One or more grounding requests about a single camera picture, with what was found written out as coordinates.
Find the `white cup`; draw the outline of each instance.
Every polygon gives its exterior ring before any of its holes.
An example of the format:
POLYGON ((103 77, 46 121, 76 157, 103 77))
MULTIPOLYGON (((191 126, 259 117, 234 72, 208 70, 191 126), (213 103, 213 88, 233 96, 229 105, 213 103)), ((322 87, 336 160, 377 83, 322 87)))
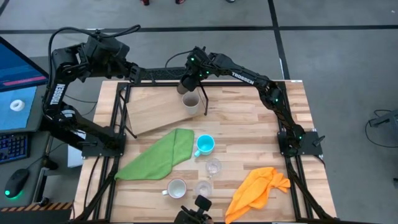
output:
POLYGON ((188 111, 188 114, 196 114, 199 110, 200 97, 197 91, 186 92, 182 96, 182 103, 188 111))
POLYGON ((172 198, 181 198, 187 192, 187 184, 182 179, 174 179, 169 182, 167 190, 162 191, 162 195, 172 198))

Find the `cyan cup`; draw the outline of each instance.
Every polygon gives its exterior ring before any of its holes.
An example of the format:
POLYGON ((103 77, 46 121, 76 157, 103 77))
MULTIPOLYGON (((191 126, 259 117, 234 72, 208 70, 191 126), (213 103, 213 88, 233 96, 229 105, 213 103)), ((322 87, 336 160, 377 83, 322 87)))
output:
POLYGON ((199 136, 197 140, 198 150, 195 152, 194 156, 199 157, 200 155, 207 156, 209 155, 215 146, 215 142, 212 136, 208 134, 204 134, 199 136))

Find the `desk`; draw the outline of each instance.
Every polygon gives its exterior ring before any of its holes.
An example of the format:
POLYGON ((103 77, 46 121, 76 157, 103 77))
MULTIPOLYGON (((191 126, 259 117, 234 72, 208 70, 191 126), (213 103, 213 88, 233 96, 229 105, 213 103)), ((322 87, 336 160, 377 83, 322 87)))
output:
MULTIPOLYGON (((220 82, 220 80, 208 80, 208 82, 211 81, 220 82)), ((117 84, 117 81, 104 81, 102 84, 94 117, 94 122, 99 125, 109 125, 117 84)), ((286 81, 285 84, 294 120, 307 131, 311 130, 314 127, 303 83, 286 81)), ((150 94, 151 88, 162 87, 133 87, 130 101, 139 98, 140 95, 150 94)), ((272 166, 287 176, 284 158, 280 155, 276 137, 279 130, 276 116, 262 105, 257 90, 251 86, 206 86, 205 90, 209 97, 207 116, 177 122, 141 134, 138 139, 127 135, 126 150, 119 168, 124 167, 139 153, 175 128, 194 130, 195 141, 201 134, 213 135, 216 142, 213 153, 198 159, 192 157, 175 166, 172 173, 163 180, 118 180, 111 222, 172 222, 180 211, 181 205, 197 209, 194 205, 196 196, 193 188, 199 180, 207 179, 205 163, 212 157, 218 158, 222 163, 221 172, 210 181, 213 185, 213 193, 209 199, 213 205, 208 214, 216 222, 224 220, 232 195, 250 170, 272 166), (162 196, 161 191, 173 178, 186 181, 188 192, 184 198, 175 200, 162 196)), ((336 212, 323 164, 313 156, 302 156, 302 160, 309 191, 326 212, 335 216, 336 212)), ((75 197, 76 214, 80 214, 83 210, 88 178, 94 161, 95 158, 84 161, 75 197)), ((98 189, 101 165, 102 159, 94 170, 88 191, 88 202, 98 189)), ((108 193, 105 192, 103 198, 107 197, 108 193)), ((299 190, 298 198, 302 216, 305 217, 305 207, 299 190)), ((106 206, 104 202, 105 200, 101 204, 100 218, 104 217, 106 206)), ((251 210, 238 221, 288 222, 294 220, 290 193, 285 194, 274 189, 270 194, 268 204, 262 210, 251 210)))

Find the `green cloth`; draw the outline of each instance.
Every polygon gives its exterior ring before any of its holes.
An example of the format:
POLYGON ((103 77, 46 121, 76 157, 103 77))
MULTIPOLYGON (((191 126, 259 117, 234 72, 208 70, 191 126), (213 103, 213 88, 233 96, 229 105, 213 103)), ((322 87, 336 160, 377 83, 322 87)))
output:
POLYGON ((122 180, 163 179, 171 173, 173 166, 191 158, 192 149, 193 131, 174 129, 123 167, 114 178, 122 180))

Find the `computer screen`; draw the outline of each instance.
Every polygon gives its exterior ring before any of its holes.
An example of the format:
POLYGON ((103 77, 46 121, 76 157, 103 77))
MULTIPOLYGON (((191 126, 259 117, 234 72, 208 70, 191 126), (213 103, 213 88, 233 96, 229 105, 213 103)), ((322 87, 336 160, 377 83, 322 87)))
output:
POLYGON ((0 37, 0 92, 43 85, 48 73, 0 37))

